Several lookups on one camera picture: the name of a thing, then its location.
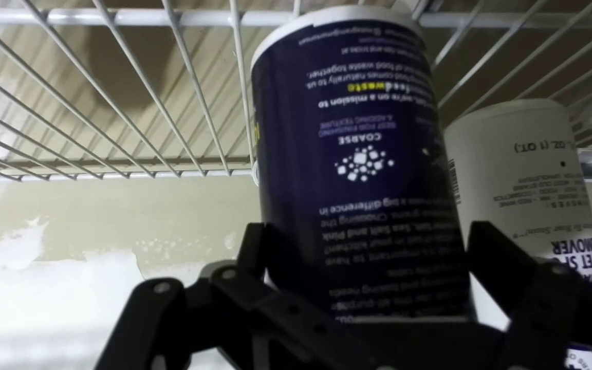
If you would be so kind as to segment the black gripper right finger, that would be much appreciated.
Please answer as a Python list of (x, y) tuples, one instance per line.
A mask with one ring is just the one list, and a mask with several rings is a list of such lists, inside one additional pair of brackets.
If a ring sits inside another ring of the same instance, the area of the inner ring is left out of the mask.
[(492, 223), (468, 229), (466, 268), (507, 314), (497, 370), (565, 370), (592, 349), (592, 282), (554, 260), (535, 260)]

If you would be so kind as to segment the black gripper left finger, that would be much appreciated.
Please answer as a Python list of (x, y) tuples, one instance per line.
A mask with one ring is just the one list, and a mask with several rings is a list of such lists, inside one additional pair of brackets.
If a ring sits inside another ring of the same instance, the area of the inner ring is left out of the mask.
[(308, 306), (269, 288), (264, 273), (278, 234), (249, 225), (233, 261), (210, 263), (191, 287), (177, 277), (137, 285), (94, 370), (194, 370), (217, 349), (234, 370), (330, 370)]

